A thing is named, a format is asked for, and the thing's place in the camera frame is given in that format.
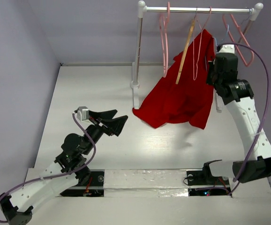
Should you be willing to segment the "red t shirt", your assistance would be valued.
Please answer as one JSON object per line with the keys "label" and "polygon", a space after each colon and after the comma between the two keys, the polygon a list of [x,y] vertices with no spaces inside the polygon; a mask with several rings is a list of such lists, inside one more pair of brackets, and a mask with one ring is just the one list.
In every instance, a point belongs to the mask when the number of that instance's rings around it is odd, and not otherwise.
{"label": "red t shirt", "polygon": [[213,102],[213,87],[206,83],[207,62],[215,57],[214,39],[203,31],[197,79],[193,80],[193,43],[188,47],[182,74],[175,84],[182,53],[174,57],[166,77],[162,77],[133,114],[153,128],[166,123],[189,122],[205,129]]}

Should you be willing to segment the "blue wire hanger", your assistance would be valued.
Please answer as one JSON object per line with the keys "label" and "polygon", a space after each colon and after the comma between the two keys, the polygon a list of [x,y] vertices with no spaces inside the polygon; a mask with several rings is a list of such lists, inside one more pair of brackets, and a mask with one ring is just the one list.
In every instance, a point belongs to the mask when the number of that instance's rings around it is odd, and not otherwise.
{"label": "blue wire hanger", "polygon": [[225,35],[224,35],[224,37],[220,41],[218,41],[215,37],[213,37],[215,51],[217,51],[218,45],[220,45],[221,43],[223,43],[223,41],[227,38],[228,32],[229,32],[229,24],[227,24],[227,29],[226,29]]}

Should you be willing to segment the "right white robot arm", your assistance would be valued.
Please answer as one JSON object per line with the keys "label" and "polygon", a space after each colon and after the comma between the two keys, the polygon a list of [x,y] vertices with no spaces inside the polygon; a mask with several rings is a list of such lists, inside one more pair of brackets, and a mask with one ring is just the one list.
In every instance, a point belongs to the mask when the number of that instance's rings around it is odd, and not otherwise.
{"label": "right white robot arm", "polygon": [[218,177],[234,178],[240,183],[271,176],[271,144],[260,126],[254,93],[248,81],[237,78],[238,58],[233,53],[218,53],[207,76],[222,98],[241,137],[245,159],[242,161],[215,160],[203,165],[202,180],[211,184]]}

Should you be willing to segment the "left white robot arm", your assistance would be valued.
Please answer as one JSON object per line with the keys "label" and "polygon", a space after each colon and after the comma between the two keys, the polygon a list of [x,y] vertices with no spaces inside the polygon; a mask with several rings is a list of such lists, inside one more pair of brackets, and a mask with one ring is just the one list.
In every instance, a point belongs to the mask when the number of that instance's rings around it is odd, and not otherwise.
{"label": "left white robot arm", "polygon": [[38,177],[25,181],[0,195],[0,210],[8,225],[28,224],[36,209],[74,185],[90,180],[88,164],[94,159],[96,144],[103,135],[119,136],[128,116],[115,117],[117,110],[94,112],[85,106],[72,112],[82,135],[68,134],[62,152]]}

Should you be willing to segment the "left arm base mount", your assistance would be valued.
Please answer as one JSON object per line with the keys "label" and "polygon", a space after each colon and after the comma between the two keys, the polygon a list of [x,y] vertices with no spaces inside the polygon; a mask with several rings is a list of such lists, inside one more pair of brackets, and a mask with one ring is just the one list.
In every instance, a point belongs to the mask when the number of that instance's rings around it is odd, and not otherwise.
{"label": "left arm base mount", "polygon": [[89,180],[81,185],[77,184],[60,193],[62,197],[103,197],[104,170],[91,171]]}

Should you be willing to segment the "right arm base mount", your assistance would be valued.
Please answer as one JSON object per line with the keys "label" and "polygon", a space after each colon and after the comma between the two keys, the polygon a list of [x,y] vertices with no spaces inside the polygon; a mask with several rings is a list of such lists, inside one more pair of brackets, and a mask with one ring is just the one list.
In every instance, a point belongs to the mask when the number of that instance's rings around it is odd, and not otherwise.
{"label": "right arm base mount", "polygon": [[210,196],[210,195],[230,195],[231,189],[228,178],[222,176],[213,176],[210,170],[210,164],[218,162],[213,160],[204,163],[201,170],[189,170],[183,179],[183,183],[190,186],[210,186],[210,187],[196,187],[189,189],[189,195],[196,194],[197,196]]}

